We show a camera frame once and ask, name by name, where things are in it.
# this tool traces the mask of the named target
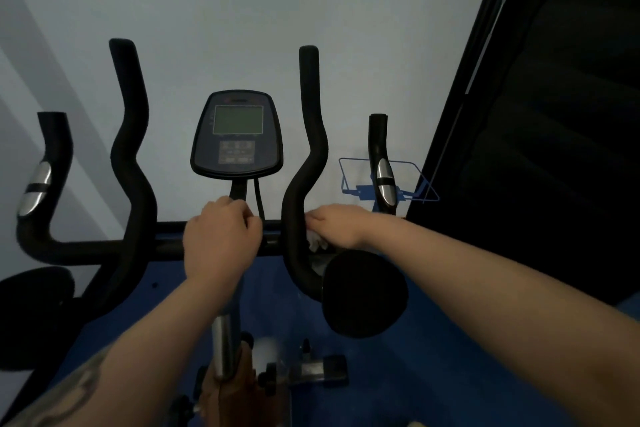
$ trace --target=forearm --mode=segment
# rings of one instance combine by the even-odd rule
[[[405,220],[375,216],[367,233],[505,366],[583,421],[603,415],[609,425],[624,424],[623,406],[633,410],[640,393],[635,321],[533,269]]]
[[[226,294],[218,290],[186,280],[10,425],[31,425],[36,416],[65,427],[157,424],[196,342],[223,306]]]

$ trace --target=handlebar grip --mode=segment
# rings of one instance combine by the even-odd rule
[[[369,164],[380,213],[396,214],[397,188],[387,156],[387,115],[369,116]]]
[[[65,113],[39,112],[38,122],[45,151],[22,195],[16,236],[27,255],[51,263],[60,243],[51,237],[49,226],[67,181],[74,143]]]
[[[322,300],[322,277],[313,271],[308,258],[305,197],[322,174],[329,144],[320,109],[320,61],[315,46],[302,46],[300,95],[302,116],[309,142],[309,156],[289,183],[282,200],[282,253],[294,284],[316,301]]]
[[[131,212],[115,270],[93,304],[97,316],[124,301],[140,282],[154,251],[157,220],[153,188],[136,162],[149,122],[138,52],[128,39],[110,40],[109,49],[124,101],[124,119],[111,147],[111,167],[131,202]]]

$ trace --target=cable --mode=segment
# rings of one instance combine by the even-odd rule
[[[260,184],[258,184],[258,180],[253,180],[253,185],[255,187],[255,201],[258,203],[258,214],[260,215],[260,219],[264,221],[264,208],[262,207],[262,197],[260,196]]]

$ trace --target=hand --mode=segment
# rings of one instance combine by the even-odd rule
[[[184,269],[190,280],[235,289],[262,241],[262,220],[242,200],[210,201],[184,229]]]
[[[367,229],[373,213],[354,204],[328,204],[305,215],[307,228],[342,248],[368,245]]]

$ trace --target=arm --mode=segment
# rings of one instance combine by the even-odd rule
[[[335,245],[387,255],[485,350],[585,425],[640,424],[640,325],[494,253],[359,206],[308,213]]]
[[[184,231],[187,279],[9,426],[156,424],[196,342],[230,299],[261,238],[262,222],[244,201],[208,203]]]

